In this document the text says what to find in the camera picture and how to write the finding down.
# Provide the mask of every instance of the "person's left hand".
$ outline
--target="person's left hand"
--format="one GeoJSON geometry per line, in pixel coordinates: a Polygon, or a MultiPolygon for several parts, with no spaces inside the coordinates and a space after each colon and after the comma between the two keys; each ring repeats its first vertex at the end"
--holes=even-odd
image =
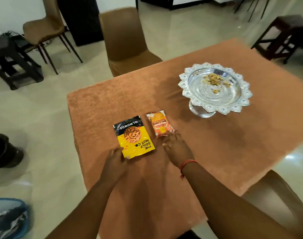
{"type": "Polygon", "coordinates": [[[114,148],[107,155],[101,173],[100,181],[115,186],[120,178],[127,172],[128,158],[124,158],[122,150],[124,148],[114,148]]]}

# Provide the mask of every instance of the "red thread bracelet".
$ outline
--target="red thread bracelet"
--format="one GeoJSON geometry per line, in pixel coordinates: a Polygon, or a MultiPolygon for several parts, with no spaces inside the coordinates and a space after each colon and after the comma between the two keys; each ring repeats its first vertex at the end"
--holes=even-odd
{"type": "Polygon", "coordinates": [[[182,169],[186,166],[186,164],[188,164],[188,163],[190,163],[190,162],[196,162],[196,163],[198,163],[196,160],[193,160],[193,159],[187,159],[187,160],[185,160],[183,163],[182,163],[182,165],[180,166],[180,172],[181,172],[181,176],[180,176],[180,178],[181,179],[184,179],[184,174],[182,173],[182,169]]]}

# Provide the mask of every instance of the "beige floor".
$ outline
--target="beige floor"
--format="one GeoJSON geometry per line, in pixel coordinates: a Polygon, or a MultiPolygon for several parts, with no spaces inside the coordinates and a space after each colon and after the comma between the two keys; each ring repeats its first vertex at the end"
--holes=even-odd
{"type": "MultiPolygon", "coordinates": [[[[246,12],[249,3],[235,15],[233,7],[213,4],[168,11],[140,3],[139,11],[149,49],[167,60],[234,37],[253,44],[276,16],[303,14],[303,0],[271,0],[260,20],[264,3],[260,1],[250,23],[250,12],[246,12]]],[[[47,47],[58,76],[38,52],[30,52],[42,64],[45,79],[41,83],[11,91],[0,79],[0,133],[26,151],[18,167],[0,169],[0,197],[16,197],[32,205],[33,227],[26,238],[46,237],[86,194],[66,95],[111,79],[112,74],[104,42],[76,49],[84,64],[58,39],[47,47]]],[[[303,51],[298,51],[283,68],[303,80],[303,51]]],[[[303,144],[274,169],[303,201],[303,144]]],[[[202,238],[215,238],[206,223],[194,230],[202,238]]]]}

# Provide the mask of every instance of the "orange snack packet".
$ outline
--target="orange snack packet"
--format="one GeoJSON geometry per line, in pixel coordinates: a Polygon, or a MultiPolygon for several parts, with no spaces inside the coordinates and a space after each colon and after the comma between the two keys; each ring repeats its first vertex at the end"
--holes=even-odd
{"type": "Polygon", "coordinates": [[[159,112],[150,112],[147,113],[146,116],[151,121],[151,124],[155,130],[156,137],[166,136],[167,132],[175,132],[167,120],[164,110],[161,110],[159,112]]]}

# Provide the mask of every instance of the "silver tray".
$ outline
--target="silver tray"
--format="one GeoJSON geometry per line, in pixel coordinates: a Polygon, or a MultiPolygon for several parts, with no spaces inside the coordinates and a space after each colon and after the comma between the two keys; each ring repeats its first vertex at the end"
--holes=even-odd
{"type": "Polygon", "coordinates": [[[216,112],[223,115],[230,111],[241,112],[243,106],[250,105],[250,84],[231,68],[224,68],[220,64],[194,64],[191,68],[185,68],[185,72],[179,77],[181,81],[178,85],[183,88],[182,95],[190,98],[190,110],[200,117],[211,117],[216,112]],[[211,73],[220,75],[231,86],[215,86],[202,82],[204,76],[211,73]]]}

